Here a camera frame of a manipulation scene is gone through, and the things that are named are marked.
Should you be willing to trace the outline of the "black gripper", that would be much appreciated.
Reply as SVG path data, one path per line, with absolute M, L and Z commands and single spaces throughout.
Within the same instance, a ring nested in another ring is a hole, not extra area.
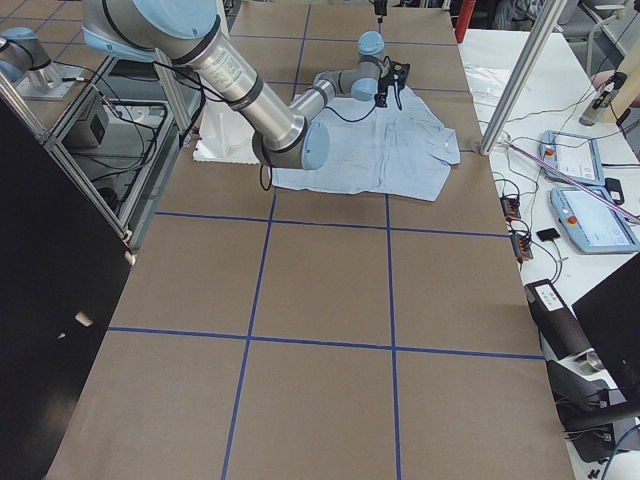
M 374 96 L 375 105 L 378 108 L 387 107 L 388 90 L 394 85 L 395 81 L 393 79 L 381 79 L 378 81 L 377 92 Z
M 387 0 L 373 0 L 374 12 L 376 15 L 387 14 Z

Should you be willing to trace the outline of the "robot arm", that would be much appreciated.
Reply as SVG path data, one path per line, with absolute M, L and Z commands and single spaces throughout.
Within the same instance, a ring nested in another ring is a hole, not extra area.
M 397 78 L 382 36 L 369 31 L 359 39 L 356 68 L 318 74 L 286 105 L 222 32 L 213 1 L 86 1 L 83 31 L 87 45 L 106 55 L 152 62 L 161 51 L 174 64 L 192 68 L 249 122 L 254 154 L 275 168 L 320 168 L 328 158 L 330 137 L 316 116 L 340 96 L 383 107 Z

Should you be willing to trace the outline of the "spare robot base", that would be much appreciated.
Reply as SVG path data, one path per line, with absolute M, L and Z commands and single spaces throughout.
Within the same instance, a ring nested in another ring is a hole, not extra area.
M 29 28 L 1 33 L 1 73 L 27 99 L 63 99 L 75 83 L 85 79 L 83 67 L 53 62 L 38 36 Z

